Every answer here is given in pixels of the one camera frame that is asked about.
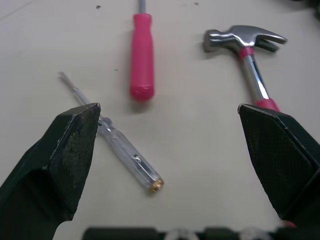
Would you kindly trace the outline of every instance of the pink hammer grip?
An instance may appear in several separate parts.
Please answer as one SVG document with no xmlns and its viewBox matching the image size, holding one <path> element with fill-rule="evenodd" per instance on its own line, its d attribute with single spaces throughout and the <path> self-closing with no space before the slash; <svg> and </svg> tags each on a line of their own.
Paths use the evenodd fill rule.
<svg viewBox="0 0 320 240">
<path fill-rule="evenodd" d="M 277 112 L 280 112 L 276 102 L 272 98 L 257 101 L 255 104 L 261 108 L 271 109 L 271 110 L 275 110 Z"/>
<path fill-rule="evenodd" d="M 152 16 L 135 14 L 133 20 L 130 94 L 136 101 L 144 102 L 155 94 Z"/>
</svg>

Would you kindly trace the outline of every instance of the screwdriver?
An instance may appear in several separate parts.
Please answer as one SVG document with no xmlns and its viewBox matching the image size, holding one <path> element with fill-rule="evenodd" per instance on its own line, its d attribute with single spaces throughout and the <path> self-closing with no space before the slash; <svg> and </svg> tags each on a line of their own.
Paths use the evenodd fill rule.
<svg viewBox="0 0 320 240">
<path fill-rule="evenodd" d="M 139 13 L 133 21 L 130 94 L 134 100 L 145 102 L 155 94 L 152 16 L 146 13 L 146 0 L 139 0 Z"/>
<path fill-rule="evenodd" d="M 77 88 L 64 72 L 59 78 L 71 89 L 81 105 L 90 104 L 90 100 Z M 138 179 L 142 186 L 151 193 L 157 192 L 164 185 L 164 181 L 147 160 L 129 142 L 129 140 L 114 126 L 112 121 L 100 115 L 97 132 L 110 144 L 115 154 L 124 165 Z"/>
</svg>

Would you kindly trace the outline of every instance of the voltage tester screwdriver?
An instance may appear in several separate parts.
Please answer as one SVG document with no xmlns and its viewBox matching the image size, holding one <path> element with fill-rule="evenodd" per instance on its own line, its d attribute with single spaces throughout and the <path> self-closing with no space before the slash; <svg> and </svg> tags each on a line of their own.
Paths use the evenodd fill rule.
<svg viewBox="0 0 320 240">
<path fill-rule="evenodd" d="M 71 82 L 66 74 L 60 72 L 59 77 L 71 89 L 81 105 L 91 103 L 85 94 Z M 115 154 L 146 190 L 155 193 L 162 188 L 164 181 L 160 175 L 131 142 L 113 126 L 109 118 L 100 115 L 97 132 L 106 139 Z"/>
</svg>

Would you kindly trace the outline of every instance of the hammer head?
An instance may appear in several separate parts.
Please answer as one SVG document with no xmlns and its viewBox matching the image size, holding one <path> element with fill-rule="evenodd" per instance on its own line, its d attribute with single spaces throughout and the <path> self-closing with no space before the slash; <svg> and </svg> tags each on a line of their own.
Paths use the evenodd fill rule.
<svg viewBox="0 0 320 240">
<path fill-rule="evenodd" d="M 277 51 L 278 47 L 269 41 L 285 44 L 288 40 L 260 27 L 235 25 L 224 32 L 216 29 L 206 31 L 203 48 L 207 53 L 219 48 L 227 48 L 238 53 L 243 48 L 253 48 L 254 46 L 271 52 Z"/>
</svg>

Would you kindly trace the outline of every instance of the white table surface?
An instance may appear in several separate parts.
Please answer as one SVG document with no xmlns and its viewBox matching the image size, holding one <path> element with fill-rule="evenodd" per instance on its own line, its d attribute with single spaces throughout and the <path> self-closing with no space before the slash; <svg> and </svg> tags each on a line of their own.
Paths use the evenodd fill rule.
<svg viewBox="0 0 320 240">
<path fill-rule="evenodd" d="M 136 10 L 136 0 L 0 0 L 0 183 L 55 116 L 78 105 L 57 79 L 65 71 L 101 104 L 165 186 L 145 194 L 97 137 L 78 210 L 55 240 L 80 240 L 89 226 L 279 226 L 237 113 L 240 103 L 251 102 L 241 69 L 226 50 L 205 55 L 201 42 L 205 30 L 231 25 L 288 38 L 277 54 L 257 50 L 256 59 L 280 109 L 319 142 L 320 21 L 314 9 L 289 0 L 148 0 L 156 95 L 146 107 L 128 94 Z"/>
</svg>

